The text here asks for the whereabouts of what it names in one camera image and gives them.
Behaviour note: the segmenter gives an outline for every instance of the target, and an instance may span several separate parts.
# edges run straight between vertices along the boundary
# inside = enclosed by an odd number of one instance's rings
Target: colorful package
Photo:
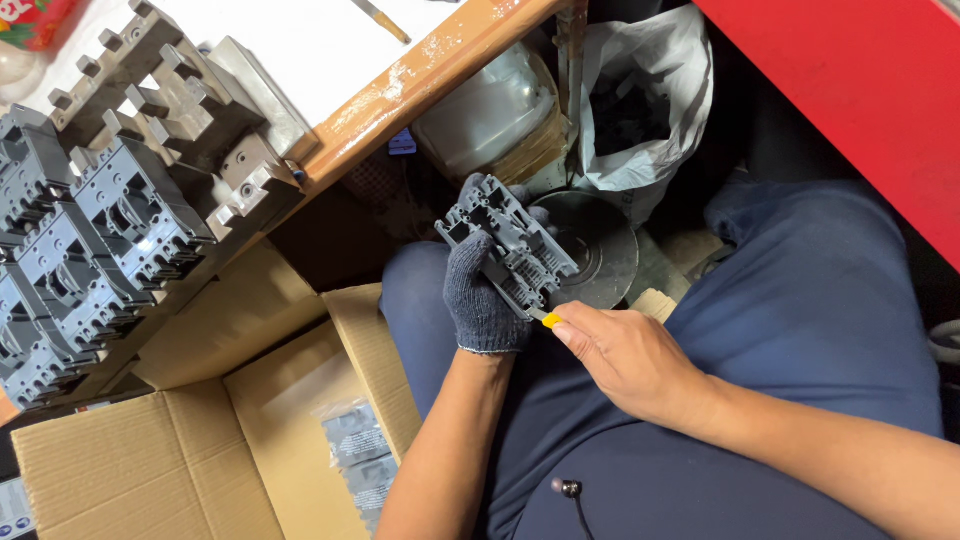
[[[50,46],[78,0],[0,0],[0,41],[28,51]]]

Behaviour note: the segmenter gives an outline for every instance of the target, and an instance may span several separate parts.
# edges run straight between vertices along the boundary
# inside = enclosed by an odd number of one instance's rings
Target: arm
[[[746,455],[833,497],[899,538],[955,538],[960,447],[778,400],[707,376],[657,321],[558,307],[554,333],[636,418]]]
[[[468,538],[514,355],[457,351],[383,507],[378,539]]]

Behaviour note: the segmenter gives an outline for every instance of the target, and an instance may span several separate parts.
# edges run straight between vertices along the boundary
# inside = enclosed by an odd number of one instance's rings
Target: yellow knife handle
[[[542,323],[548,329],[552,329],[553,325],[557,323],[562,323],[564,319],[561,319],[556,313],[548,313],[546,317],[543,317]]]
[[[404,45],[409,45],[412,41],[412,39],[407,36],[407,33],[400,30],[400,27],[398,27],[394,21],[390,20],[390,17],[388,17],[384,12],[378,12],[373,16],[373,20],[375,20],[380,26],[386,28],[388,32],[393,34],[394,37],[399,39]]]

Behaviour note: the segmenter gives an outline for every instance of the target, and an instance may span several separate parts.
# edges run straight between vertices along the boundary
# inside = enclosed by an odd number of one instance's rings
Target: red metal panel
[[[960,20],[934,0],[698,0],[960,269]]]

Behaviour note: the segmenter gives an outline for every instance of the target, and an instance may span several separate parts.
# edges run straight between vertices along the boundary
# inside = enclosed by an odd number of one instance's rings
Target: person
[[[404,248],[380,307],[424,422],[377,538],[960,538],[900,231],[862,181],[776,161],[707,206],[736,249],[665,325],[536,328],[479,273],[487,234]]]

